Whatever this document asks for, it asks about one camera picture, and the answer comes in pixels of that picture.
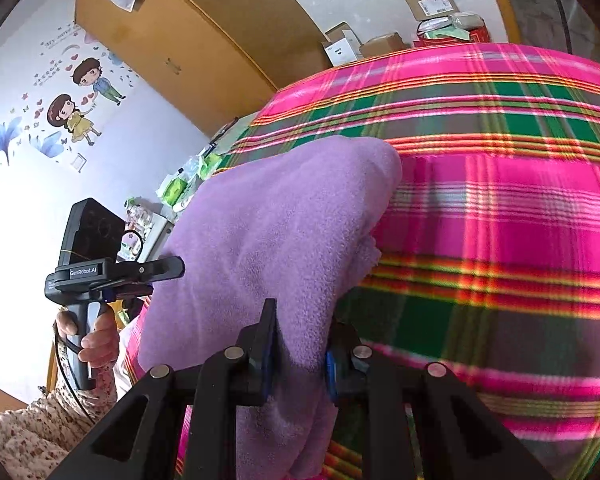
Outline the patterned left sleeve forearm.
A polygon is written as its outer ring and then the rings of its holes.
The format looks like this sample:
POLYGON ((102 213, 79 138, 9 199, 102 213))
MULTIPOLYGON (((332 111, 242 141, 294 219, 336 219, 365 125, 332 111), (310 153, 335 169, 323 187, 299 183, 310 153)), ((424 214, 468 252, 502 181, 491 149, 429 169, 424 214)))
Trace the patterned left sleeve forearm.
POLYGON ((114 366, 94 371, 96 387, 71 393, 62 379, 47 396, 0 413, 0 462, 14 479, 46 479, 117 402, 114 366))

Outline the person's left hand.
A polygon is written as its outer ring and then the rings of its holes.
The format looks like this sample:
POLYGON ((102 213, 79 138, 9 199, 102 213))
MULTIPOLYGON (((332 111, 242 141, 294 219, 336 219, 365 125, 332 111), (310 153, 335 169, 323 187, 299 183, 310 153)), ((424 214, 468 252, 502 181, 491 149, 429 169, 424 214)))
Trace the person's left hand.
MULTIPOLYGON (((66 310, 56 316, 56 327, 62 339, 78 333, 76 323, 66 310)), ((109 306, 96 318, 91 333, 82 338, 81 348, 78 359, 94 368, 106 366, 118 358, 119 334, 114 310, 109 306)))

